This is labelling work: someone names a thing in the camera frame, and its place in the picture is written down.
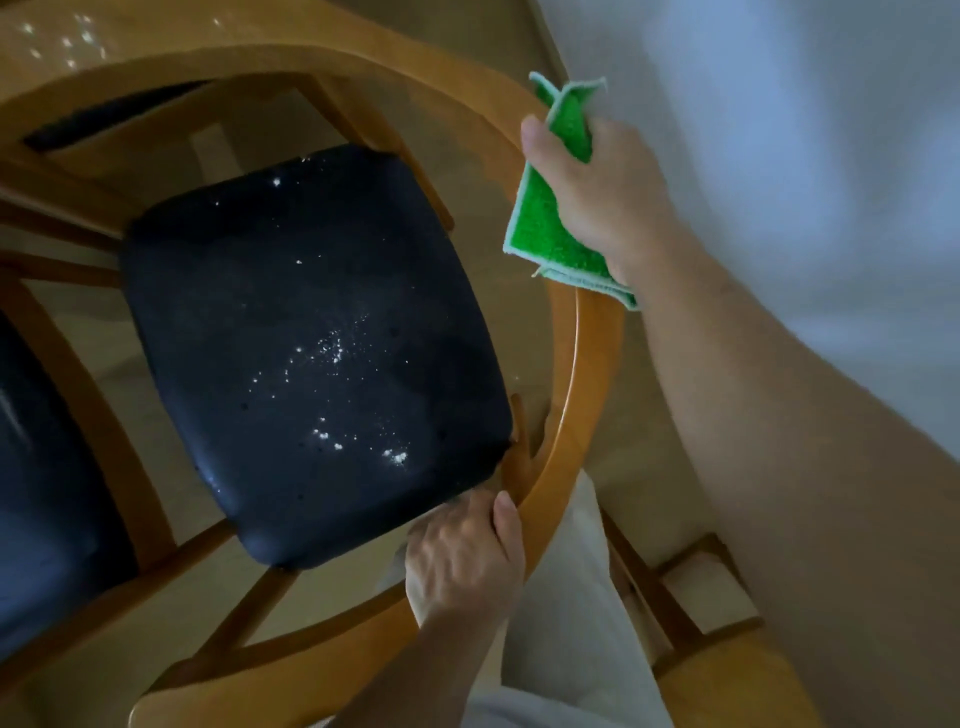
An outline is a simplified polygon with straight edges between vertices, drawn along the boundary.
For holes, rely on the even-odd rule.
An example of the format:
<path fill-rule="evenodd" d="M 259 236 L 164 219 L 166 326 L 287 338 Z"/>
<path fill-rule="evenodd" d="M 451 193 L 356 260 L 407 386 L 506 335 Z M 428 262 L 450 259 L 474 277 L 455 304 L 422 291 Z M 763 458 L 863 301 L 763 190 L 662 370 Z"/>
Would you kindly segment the green cleaning cloth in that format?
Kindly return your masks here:
<path fill-rule="evenodd" d="M 588 163 L 593 157 L 593 138 L 586 107 L 596 91 L 606 90 L 607 80 L 570 80 L 558 87 L 533 71 L 529 81 L 535 96 L 546 106 L 545 125 L 571 156 Z M 606 295 L 629 311 L 640 308 L 631 289 L 611 275 L 604 257 L 581 244 L 565 228 L 553 190 L 529 163 L 520 178 L 503 251 L 536 263 L 536 276 Z"/>

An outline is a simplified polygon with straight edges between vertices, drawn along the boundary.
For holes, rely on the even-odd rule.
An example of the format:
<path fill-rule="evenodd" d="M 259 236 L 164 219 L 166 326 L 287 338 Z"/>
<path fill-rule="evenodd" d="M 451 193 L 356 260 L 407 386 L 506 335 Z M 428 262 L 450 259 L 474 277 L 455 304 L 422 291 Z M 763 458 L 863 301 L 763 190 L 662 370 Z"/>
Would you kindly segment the person's left hand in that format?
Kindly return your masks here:
<path fill-rule="evenodd" d="M 514 611 L 525 575 L 512 573 L 494 530 L 492 508 L 500 491 L 468 491 L 412 528 L 406 542 L 405 591 L 419 627 L 429 610 L 442 604 L 483 601 Z"/>

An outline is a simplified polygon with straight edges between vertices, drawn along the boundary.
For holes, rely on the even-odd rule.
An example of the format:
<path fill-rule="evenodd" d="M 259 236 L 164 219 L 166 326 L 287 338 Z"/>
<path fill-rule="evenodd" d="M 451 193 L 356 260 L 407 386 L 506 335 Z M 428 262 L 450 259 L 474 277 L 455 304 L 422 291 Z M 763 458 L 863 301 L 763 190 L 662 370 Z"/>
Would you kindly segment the person's left forearm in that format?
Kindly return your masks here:
<path fill-rule="evenodd" d="M 461 728 L 474 682 L 509 615 L 483 601 L 430 609 L 414 641 L 323 728 Z"/>

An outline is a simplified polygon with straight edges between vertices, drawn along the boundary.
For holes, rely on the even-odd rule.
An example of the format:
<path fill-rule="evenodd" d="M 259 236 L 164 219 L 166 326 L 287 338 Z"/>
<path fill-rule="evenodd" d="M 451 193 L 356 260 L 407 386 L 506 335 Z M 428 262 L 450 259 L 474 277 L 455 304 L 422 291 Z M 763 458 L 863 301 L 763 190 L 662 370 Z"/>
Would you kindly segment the person's right hand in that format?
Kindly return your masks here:
<path fill-rule="evenodd" d="M 599 253 L 622 285 L 638 280 L 642 261 L 679 225 L 654 152 L 633 127 L 599 116 L 587 118 L 592 158 L 578 160 L 578 191 L 558 202 L 564 227 Z"/>

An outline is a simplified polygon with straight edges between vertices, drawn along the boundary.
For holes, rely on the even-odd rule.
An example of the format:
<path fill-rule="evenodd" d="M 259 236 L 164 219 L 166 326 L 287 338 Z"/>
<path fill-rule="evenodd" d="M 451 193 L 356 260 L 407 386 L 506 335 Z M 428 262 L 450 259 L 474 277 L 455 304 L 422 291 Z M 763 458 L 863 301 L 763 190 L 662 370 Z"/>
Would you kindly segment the wooden chair with black seat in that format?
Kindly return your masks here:
<path fill-rule="evenodd" d="M 164 584 L 178 558 L 114 409 L 0 269 L 0 696 Z"/>
<path fill-rule="evenodd" d="M 285 575 L 486 480 L 513 424 L 452 218 L 349 82 L 408 153 L 289 76 L 348 143 L 154 205 L 104 269 L 229 538 Z"/>

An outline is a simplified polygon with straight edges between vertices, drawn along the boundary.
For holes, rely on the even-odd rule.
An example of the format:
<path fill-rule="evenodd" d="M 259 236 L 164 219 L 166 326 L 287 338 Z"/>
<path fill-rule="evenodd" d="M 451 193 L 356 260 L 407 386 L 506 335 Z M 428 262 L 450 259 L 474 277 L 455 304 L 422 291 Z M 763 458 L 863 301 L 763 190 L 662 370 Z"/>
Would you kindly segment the wooden chair with pale seat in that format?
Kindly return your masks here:
<path fill-rule="evenodd" d="M 675 728 L 824 728 L 716 533 L 651 565 L 601 514 L 610 574 Z"/>

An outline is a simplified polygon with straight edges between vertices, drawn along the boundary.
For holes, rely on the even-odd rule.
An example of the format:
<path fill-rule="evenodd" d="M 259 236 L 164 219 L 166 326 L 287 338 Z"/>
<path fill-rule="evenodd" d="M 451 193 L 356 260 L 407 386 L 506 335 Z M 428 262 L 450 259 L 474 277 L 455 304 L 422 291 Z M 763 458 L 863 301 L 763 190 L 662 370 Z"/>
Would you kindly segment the white trousers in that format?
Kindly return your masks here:
<path fill-rule="evenodd" d="M 584 470 L 510 618 L 501 682 L 468 699 L 462 728 L 674 728 Z"/>

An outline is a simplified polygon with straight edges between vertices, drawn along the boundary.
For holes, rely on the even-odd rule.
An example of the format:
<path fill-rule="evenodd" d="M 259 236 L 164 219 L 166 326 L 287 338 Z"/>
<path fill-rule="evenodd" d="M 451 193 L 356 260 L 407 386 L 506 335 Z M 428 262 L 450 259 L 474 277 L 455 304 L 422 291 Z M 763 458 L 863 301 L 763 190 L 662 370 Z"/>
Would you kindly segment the round glass table wooden rim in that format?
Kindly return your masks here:
<path fill-rule="evenodd" d="M 0 0 L 0 220 L 114 252 L 138 209 L 20 145 L 85 107 L 151 88 L 254 75 L 305 76 L 325 112 L 360 140 L 408 154 L 350 78 L 381 76 L 430 91 L 490 135 L 464 148 L 509 201 L 522 175 L 520 125 L 544 116 L 516 81 L 382 26 L 328 0 Z M 149 599 L 232 536 L 225 521 L 177 549 L 157 495 L 123 428 L 51 317 L 21 279 L 118 287 L 118 274 L 19 252 L 0 256 L 0 310 L 47 368 L 103 468 L 146 572 L 99 597 L 0 666 L 0 696 Z M 519 395 L 503 483 L 517 503 L 527 573 L 568 506 L 618 369 L 624 310 L 590 290 L 549 283 L 554 382 L 544 439 L 529 451 Z M 402 585 L 294 633 L 245 646 L 296 581 L 270 568 L 198 653 L 138 700 L 130 728 L 308 725 L 341 713 L 410 645 L 417 624 Z"/>

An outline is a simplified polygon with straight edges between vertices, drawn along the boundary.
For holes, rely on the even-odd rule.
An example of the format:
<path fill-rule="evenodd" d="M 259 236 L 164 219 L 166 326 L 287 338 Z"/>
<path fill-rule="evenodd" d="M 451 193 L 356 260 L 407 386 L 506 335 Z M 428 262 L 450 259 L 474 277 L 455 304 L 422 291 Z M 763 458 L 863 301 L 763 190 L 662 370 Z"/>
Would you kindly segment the person's right forearm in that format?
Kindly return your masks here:
<path fill-rule="evenodd" d="M 681 442 L 822 721 L 960 728 L 960 463 L 682 227 L 610 241 Z"/>

